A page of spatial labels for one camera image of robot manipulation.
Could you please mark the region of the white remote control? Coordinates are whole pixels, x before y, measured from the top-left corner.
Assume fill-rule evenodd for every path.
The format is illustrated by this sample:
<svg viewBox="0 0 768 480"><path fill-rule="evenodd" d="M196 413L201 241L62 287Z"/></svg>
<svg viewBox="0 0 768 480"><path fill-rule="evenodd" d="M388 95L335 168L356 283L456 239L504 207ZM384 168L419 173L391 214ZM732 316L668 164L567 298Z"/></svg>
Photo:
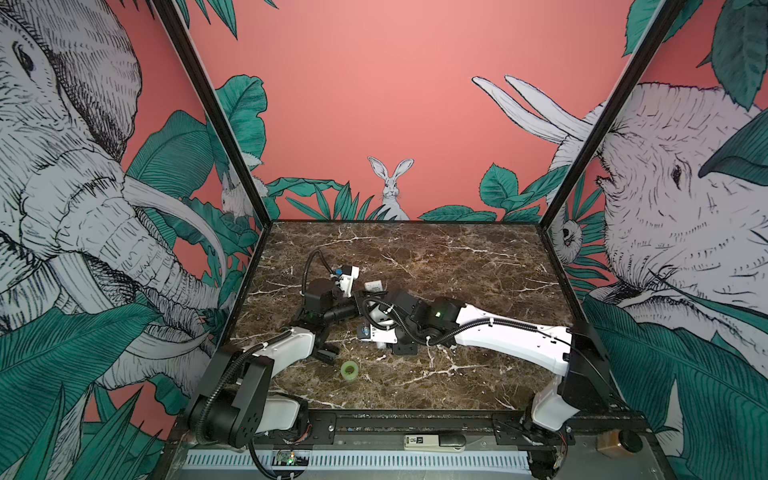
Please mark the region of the white remote control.
<svg viewBox="0 0 768 480"><path fill-rule="evenodd" d="M355 293L358 312L364 324L358 329L358 338L373 342L379 349L392 347L397 343L395 322L385 314L385 309L371 298L382 299L386 295L381 280L364 283L364 288Z"/></svg>

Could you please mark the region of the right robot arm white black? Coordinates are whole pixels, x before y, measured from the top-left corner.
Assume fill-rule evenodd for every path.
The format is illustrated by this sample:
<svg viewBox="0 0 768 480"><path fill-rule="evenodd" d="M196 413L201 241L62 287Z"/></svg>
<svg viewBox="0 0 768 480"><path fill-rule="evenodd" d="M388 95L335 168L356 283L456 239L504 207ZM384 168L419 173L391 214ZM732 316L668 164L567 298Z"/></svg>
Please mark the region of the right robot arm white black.
<svg viewBox="0 0 768 480"><path fill-rule="evenodd" d="M454 345L483 348L524 360L554 375L535 394L524 422L559 431L580 412L606 413L613 403L607 352L594 331L540 325L486 312L466 302L438 297L429 303L399 289L354 294L370 325L368 341L393 347Z"/></svg>

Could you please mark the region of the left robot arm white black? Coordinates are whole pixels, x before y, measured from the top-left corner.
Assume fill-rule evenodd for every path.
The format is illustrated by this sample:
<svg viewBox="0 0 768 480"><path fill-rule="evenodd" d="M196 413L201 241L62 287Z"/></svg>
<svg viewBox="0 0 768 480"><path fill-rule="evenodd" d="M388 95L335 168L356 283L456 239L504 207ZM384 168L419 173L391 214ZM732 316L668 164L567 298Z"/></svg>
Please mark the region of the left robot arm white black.
<svg viewBox="0 0 768 480"><path fill-rule="evenodd" d="M359 315L353 283L342 273L313 280L285 331L250 348L218 348L183 415L198 444L241 448L259 433L294 428L302 401L271 394L272 379L307 358L334 363L331 327Z"/></svg>

